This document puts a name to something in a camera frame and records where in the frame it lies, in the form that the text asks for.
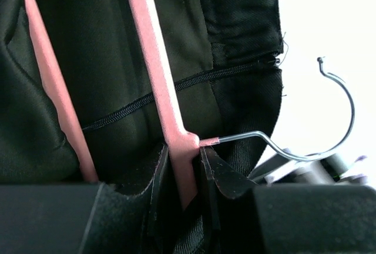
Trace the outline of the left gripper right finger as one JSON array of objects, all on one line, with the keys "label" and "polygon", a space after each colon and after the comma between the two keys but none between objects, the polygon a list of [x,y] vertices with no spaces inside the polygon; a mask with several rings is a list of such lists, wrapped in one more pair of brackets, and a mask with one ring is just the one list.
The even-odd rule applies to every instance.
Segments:
[{"label": "left gripper right finger", "polygon": [[257,235],[255,184],[211,147],[200,149],[199,195],[207,253],[250,253]]}]

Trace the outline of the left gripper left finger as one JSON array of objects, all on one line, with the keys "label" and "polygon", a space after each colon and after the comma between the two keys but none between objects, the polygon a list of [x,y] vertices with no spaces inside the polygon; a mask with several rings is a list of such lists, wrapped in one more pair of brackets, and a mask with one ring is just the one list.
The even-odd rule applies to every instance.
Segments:
[{"label": "left gripper left finger", "polygon": [[159,144],[108,194],[109,253],[165,253],[169,217],[169,153]]}]

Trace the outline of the large black skirt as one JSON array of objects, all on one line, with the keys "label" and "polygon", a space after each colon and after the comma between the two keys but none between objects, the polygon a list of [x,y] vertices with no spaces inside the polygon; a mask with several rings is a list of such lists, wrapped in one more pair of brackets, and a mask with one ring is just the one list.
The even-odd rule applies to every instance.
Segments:
[{"label": "large black skirt", "polygon": [[[1,0],[1,252],[109,253],[108,194],[163,143],[128,0],[36,0],[99,182],[42,86],[24,0]],[[278,0],[155,0],[183,122],[202,139],[262,131],[281,106]],[[204,253],[201,209],[169,169],[165,253]]]}]

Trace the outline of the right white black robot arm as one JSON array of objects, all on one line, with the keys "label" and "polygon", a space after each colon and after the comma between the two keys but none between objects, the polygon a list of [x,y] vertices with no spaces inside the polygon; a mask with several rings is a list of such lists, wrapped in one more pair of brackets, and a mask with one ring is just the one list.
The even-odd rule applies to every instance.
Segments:
[{"label": "right white black robot arm", "polygon": [[313,162],[297,162],[275,154],[257,166],[249,179],[258,184],[307,183],[313,185],[360,184],[368,182],[365,156],[352,159],[340,153]]}]

